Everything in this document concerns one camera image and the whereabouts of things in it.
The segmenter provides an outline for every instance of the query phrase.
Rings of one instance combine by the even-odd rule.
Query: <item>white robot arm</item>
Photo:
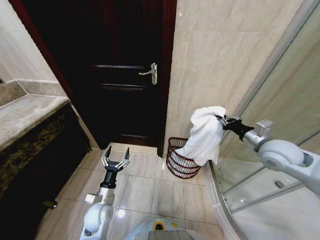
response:
[[[224,130],[233,131],[241,141],[257,152],[268,169],[284,172],[320,195],[320,155],[301,149],[289,141],[271,139],[272,121],[259,121],[253,128],[243,125],[240,117],[217,118]]]

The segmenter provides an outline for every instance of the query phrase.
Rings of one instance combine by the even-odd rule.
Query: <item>door handle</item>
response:
[[[152,63],[150,71],[139,72],[139,75],[147,75],[147,74],[151,74],[152,75],[152,84],[156,85],[157,84],[157,64]]]

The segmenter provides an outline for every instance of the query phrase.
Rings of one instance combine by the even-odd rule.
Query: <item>floor tile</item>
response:
[[[85,202],[59,199],[55,209],[39,228],[37,240],[69,240],[87,207]]]
[[[105,174],[103,174],[99,180],[101,183],[105,179]],[[116,187],[114,189],[114,201],[113,201],[113,206],[115,208],[119,208],[121,199],[124,195],[125,187],[128,181],[129,175],[125,174],[117,174],[116,175]]]
[[[154,185],[155,180],[152,178],[129,176],[120,208],[150,213]]]
[[[179,228],[181,228],[181,229],[186,228],[186,221],[181,218],[162,216],[162,215],[156,215],[156,214],[151,214],[151,218],[167,219],[168,221],[171,221],[172,223],[178,224]]]
[[[101,158],[106,153],[106,150],[92,149],[92,152],[87,153],[84,157],[84,162],[81,165],[82,169],[91,169],[98,171],[106,171],[102,164]]]
[[[208,240],[224,240],[222,229],[218,225],[185,220],[186,229],[202,234]]]
[[[184,219],[183,183],[156,179],[151,212]]]
[[[78,168],[59,197],[64,199],[84,201],[87,194],[95,194],[100,187],[100,179],[105,173],[89,169]]]
[[[138,223],[148,218],[150,218],[150,213],[119,209],[110,240],[124,240]]]
[[[182,183],[182,178],[176,177],[173,175],[167,165],[166,165],[166,159],[165,158],[160,158],[158,157],[157,159],[157,166],[156,166],[156,174],[155,174],[156,179],[162,179],[162,180],[169,180],[169,181],[175,181],[175,182],[181,182]]]
[[[157,155],[156,147],[139,146],[139,145],[132,145],[132,144],[117,143],[117,142],[111,142],[110,145],[112,146],[112,150],[116,150],[116,151],[125,152],[129,148],[130,153]]]
[[[72,179],[75,177],[75,175],[77,174],[78,170],[79,170],[79,168],[76,168],[76,169],[74,170],[74,172],[72,173],[72,175],[69,177],[68,181],[66,181],[65,185],[63,186],[63,188],[61,189],[61,191],[59,192],[59,194],[58,194],[58,196],[57,196],[58,198],[60,198],[60,197],[66,192],[66,190],[68,189],[68,186],[69,186],[70,182],[71,182]]]
[[[217,223],[205,186],[183,183],[183,196],[186,220]]]
[[[87,207],[85,208],[84,212],[83,212],[83,215],[78,223],[78,225],[76,226],[76,229],[72,235],[72,238],[71,240],[79,240],[80,239],[80,236],[81,236],[81,233],[82,233],[82,230],[84,228],[84,219],[85,219],[85,215],[87,213],[87,211],[89,210],[89,208],[91,207],[92,205],[91,204],[88,204]],[[110,238],[110,235],[114,229],[114,224],[115,224],[115,219],[116,219],[116,216],[117,216],[117,213],[118,213],[118,208],[114,207],[113,208],[113,216],[112,216],[112,219],[109,223],[109,229],[108,229],[108,234],[106,236],[106,239],[108,240]]]
[[[155,178],[158,156],[136,153],[132,160],[130,175],[146,178]]]
[[[192,178],[183,179],[183,182],[186,184],[197,184],[197,185],[205,186],[206,182],[205,182],[204,167],[200,168],[197,175],[195,175]]]

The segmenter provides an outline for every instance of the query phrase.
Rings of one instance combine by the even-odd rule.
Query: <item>laundry basket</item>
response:
[[[176,150],[182,148],[187,141],[187,138],[179,137],[170,137],[168,141],[169,145],[166,154],[166,165],[173,175],[181,179],[190,179],[194,177],[201,168],[194,160],[176,153]]]

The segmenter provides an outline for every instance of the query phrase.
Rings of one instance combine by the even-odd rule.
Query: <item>shower enclosure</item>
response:
[[[274,139],[287,140],[320,154],[320,6],[317,4],[307,12],[297,34],[240,116],[247,126],[255,126],[264,119],[273,121]],[[225,214],[239,238],[320,239],[320,196],[297,179],[265,168],[257,154],[233,132],[228,132],[220,145],[213,174],[217,182],[215,190],[220,191]]]

